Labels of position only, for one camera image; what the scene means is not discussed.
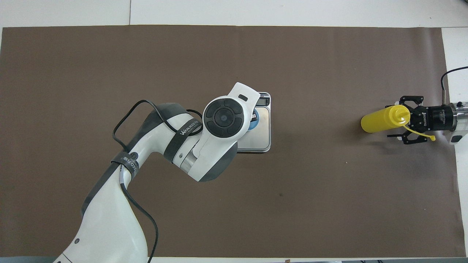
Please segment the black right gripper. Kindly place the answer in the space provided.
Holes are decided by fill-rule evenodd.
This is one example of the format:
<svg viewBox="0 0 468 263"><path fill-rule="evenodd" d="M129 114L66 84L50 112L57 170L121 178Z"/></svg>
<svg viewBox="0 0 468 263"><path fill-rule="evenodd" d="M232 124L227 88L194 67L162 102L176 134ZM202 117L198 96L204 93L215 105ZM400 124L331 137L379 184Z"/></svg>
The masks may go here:
<svg viewBox="0 0 468 263"><path fill-rule="evenodd" d="M405 106L408 110L413 110L413 129L419 133L425 133L428 130L453 130L455 127L454 109L449 105L424 107L423 96L402 96L399 99L399 105ZM416 107L411 107L406 102L415 103ZM401 139L405 145L427 142L426 136L418 135L411 139L409 130L401 134L389 134L387 137L396 137Z"/></svg>

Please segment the silver digital kitchen scale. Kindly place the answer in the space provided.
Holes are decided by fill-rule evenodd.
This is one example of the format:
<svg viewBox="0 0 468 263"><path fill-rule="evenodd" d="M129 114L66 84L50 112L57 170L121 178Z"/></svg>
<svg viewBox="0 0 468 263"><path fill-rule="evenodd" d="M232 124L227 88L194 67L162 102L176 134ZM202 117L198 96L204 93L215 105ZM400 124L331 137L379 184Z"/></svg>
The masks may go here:
<svg viewBox="0 0 468 263"><path fill-rule="evenodd" d="M255 106L260 115L259 124L238 140L237 153L263 154L271 148L271 95L267 92L259 94L260 98Z"/></svg>

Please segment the brown table mat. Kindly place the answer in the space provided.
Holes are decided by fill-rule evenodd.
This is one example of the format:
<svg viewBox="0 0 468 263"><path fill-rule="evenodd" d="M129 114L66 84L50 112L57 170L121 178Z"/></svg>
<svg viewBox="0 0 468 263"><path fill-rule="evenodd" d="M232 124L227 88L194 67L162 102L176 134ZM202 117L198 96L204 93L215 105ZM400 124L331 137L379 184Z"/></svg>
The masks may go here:
<svg viewBox="0 0 468 263"><path fill-rule="evenodd" d="M69 246L134 103L203 111L241 82L271 94L271 149L205 183L151 155L129 191L157 221L157 256L463 257L454 146L360 125L403 95L439 105L445 71L436 28L5 28L0 256Z"/></svg>

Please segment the yellow squeeze bottle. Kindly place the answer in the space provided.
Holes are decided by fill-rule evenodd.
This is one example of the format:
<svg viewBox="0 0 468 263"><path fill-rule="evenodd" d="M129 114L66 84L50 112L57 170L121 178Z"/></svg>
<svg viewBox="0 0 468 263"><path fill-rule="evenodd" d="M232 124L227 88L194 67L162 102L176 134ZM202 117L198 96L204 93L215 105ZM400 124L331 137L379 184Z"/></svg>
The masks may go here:
<svg viewBox="0 0 468 263"><path fill-rule="evenodd" d="M429 141L435 141L433 135L419 133L408 126L411 121L411 112L403 105L394 105L379 111L364 115L361 118L361 128L366 133L377 133L384 130L396 129L403 127L414 134L410 134L411 139L415 139L418 135L426 136Z"/></svg>

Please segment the light blue plastic cup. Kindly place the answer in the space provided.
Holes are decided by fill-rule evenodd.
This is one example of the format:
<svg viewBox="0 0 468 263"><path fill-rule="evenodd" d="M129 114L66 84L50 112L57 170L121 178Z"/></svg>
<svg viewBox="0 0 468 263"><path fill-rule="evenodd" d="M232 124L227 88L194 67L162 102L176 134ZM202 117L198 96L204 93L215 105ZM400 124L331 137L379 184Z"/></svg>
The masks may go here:
<svg viewBox="0 0 468 263"><path fill-rule="evenodd" d="M254 109L253 112L256 113L256 121L255 121L255 122L250 122L250 123L249 123L249 128L248 128L248 130L253 130L254 128L256 128L256 126L258 126L259 121L260 121L259 112L258 112L256 109Z"/></svg>

